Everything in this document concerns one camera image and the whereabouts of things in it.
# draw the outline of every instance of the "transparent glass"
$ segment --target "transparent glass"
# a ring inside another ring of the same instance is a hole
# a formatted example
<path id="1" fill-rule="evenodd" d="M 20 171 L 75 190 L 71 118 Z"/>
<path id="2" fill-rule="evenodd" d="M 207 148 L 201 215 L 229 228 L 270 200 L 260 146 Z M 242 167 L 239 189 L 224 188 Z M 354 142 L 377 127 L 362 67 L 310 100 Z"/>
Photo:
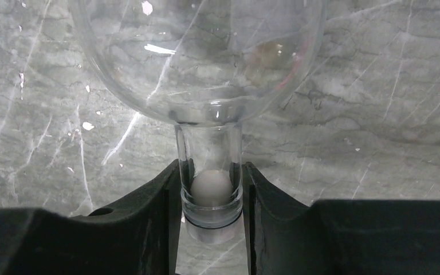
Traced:
<path id="1" fill-rule="evenodd" d="M 194 226 L 222 229 L 239 218 L 242 121 L 301 84 L 321 44 L 326 4 L 69 0 L 77 39 L 106 87 L 175 125 L 183 211 Z"/>

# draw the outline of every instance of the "marble countertop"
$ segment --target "marble countertop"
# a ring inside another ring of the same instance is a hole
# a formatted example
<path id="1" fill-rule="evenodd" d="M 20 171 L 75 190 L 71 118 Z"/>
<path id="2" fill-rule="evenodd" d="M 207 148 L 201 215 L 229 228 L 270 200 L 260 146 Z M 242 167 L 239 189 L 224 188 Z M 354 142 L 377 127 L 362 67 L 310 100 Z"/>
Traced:
<path id="1" fill-rule="evenodd" d="M 172 126 L 93 74 L 66 0 L 0 0 L 0 207 L 88 214 L 176 154 Z M 440 199 L 440 1 L 329 0 L 311 75 L 245 125 L 243 160 L 308 205 Z M 180 274 L 247 274 L 243 236 L 181 234 Z"/>

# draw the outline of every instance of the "white ball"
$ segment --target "white ball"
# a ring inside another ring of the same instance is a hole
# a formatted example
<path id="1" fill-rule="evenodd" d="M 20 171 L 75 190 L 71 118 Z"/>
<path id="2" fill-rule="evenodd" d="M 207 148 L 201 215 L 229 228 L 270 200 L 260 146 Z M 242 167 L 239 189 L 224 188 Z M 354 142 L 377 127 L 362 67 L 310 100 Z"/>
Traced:
<path id="1" fill-rule="evenodd" d="M 229 202 L 233 186 L 226 172 L 204 170 L 195 177 L 190 190 L 196 205 L 215 207 Z"/>

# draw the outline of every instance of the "transparent tube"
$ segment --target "transparent tube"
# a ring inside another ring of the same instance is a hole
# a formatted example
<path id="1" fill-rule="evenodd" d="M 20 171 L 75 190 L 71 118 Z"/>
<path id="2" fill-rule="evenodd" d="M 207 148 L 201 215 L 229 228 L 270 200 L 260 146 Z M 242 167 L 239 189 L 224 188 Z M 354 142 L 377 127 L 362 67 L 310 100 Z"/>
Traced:
<path id="1" fill-rule="evenodd" d="M 203 229 L 221 229 L 242 212 L 242 128 L 177 125 L 185 218 Z"/>

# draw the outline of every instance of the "gray marble surface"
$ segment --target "gray marble surface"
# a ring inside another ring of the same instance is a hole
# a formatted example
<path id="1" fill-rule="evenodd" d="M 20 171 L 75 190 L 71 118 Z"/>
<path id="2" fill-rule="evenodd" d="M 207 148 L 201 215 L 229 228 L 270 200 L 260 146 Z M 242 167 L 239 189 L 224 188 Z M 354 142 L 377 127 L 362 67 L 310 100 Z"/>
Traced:
<path id="1" fill-rule="evenodd" d="M 311 75 L 243 142 L 245 161 L 306 204 L 440 199 L 440 1 L 330 0 Z M 88 214 L 174 158 L 172 126 L 91 72 L 65 0 L 0 0 L 0 207 Z M 178 272 L 247 274 L 243 236 L 206 246 L 182 230 Z"/>

